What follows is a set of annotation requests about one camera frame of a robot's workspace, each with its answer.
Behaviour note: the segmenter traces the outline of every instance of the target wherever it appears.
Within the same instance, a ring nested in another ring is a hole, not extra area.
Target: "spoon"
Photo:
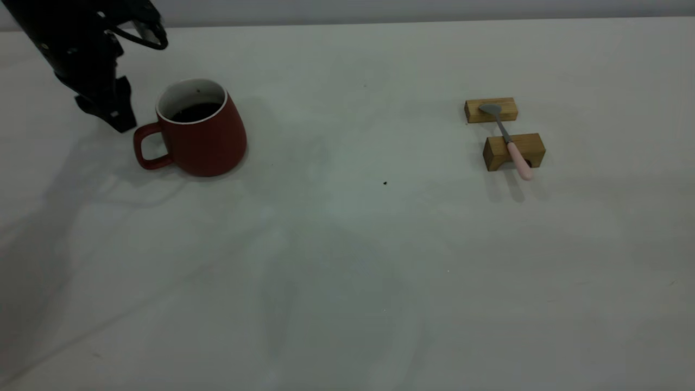
[[[485,113],[492,114],[495,116],[495,119],[497,120],[497,125],[500,127],[500,131],[502,131],[502,135],[505,137],[505,143],[507,144],[507,150],[509,151],[509,154],[512,156],[512,160],[514,160],[514,164],[516,165],[516,170],[519,173],[519,176],[521,179],[525,181],[530,181],[533,179],[533,171],[531,171],[531,167],[526,164],[526,160],[521,156],[521,152],[519,152],[519,149],[516,147],[514,142],[512,142],[512,138],[509,137],[509,133],[507,133],[507,130],[505,129],[504,125],[502,125],[502,120],[500,119],[500,112],[502,112],[502,107],[498,104],[483,104],[481,107],[479,107],[481,111],[484,111]]]

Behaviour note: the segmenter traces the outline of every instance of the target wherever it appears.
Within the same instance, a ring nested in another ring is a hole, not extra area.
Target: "dark liquid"
[[[172,121],[174,122],[195,122],[204,120],[210,115],[213,115],[217,110],[219,110],[221,104],[219,103],[201,103],[195,106],[183,109],[180,112],[174,114]]]

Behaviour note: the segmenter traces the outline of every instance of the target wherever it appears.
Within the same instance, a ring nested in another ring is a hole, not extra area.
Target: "table surface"
[[[0,34],[0,388],[695,387],[695,18],[168,33],[136,117],[219,81],[228,175],[141,169]],[[463,115],[506,96],[532,182]]]

